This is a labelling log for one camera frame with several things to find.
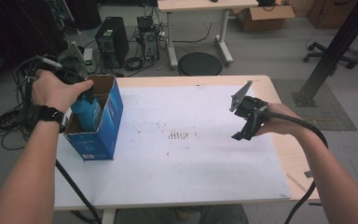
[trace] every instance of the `hand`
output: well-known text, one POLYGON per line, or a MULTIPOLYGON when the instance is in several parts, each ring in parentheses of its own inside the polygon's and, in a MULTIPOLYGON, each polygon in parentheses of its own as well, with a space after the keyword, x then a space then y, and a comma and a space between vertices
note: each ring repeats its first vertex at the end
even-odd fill
MULTIPOLYGON (((293 112, 289 107, 283 104, 272 104, 268 103, 268 112, 276 114, 284 114, 290 117, 301 119, 295 112, 293 112)), ((273 119, 269 118, 255 134, 255 136, 261 135, 263 133, 279 133, 279 134, 291 134, 296 136, 304 128, 298 124, 295 124, 291 121, 284 119, 273 119)))
POLYGON ((37 70, 37 81, 33 83, 32 99, 35 105, 47 105, 65 113, 77 96, 91 88, 91 80, 79 82, 73 85, 66 85, 54 74, 46 70, 37 70))

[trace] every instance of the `round black stool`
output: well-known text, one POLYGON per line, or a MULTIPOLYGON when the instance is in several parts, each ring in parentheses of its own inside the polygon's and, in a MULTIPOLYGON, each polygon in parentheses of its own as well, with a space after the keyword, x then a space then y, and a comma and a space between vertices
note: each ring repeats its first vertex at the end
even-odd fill
POLYGON ((216 57, 203 52, 189 53, 179 60, 178 72, 183 76, 218 76, 223 65, 216 57))

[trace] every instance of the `forearm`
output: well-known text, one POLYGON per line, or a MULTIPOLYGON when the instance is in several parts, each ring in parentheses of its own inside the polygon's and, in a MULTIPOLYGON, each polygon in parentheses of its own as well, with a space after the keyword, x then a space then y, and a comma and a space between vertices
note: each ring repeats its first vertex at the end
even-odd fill
POLYGON ((0 223, 51 223, 60 126, 39 121, 0 193, 0 223))
POLYGON ((296 139, 303 147, 330 223, 358 223, 358 186, 319 137, 301 130, 296 139))

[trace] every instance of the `watch strap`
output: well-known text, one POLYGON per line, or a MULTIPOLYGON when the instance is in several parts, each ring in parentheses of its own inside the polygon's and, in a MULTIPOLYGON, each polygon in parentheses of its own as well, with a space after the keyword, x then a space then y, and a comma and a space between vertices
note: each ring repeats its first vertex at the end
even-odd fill
POLYGON ((63 117, 64 117, 64 114, 60 110, 58 110, 54 107, 49 107, 46 105, 40 106, 38 120, 57 121, 59 124, 61 124, 63 121, 63 117))

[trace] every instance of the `computer tower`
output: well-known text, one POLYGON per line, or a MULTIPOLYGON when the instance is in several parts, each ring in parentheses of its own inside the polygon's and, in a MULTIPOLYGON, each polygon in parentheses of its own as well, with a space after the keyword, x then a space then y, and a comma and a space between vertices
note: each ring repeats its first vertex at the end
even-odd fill
POLYGON ((105 67, 123 67, 130 48, 123 18, 107 17, 95 36, 95 40, 105 67))
POLYGON ((158 34, 157 30, 150 29, 141 33, 142 37, 142 50, 144 52, 146 62, 154 62, 159 59, 158 52, 158 34))

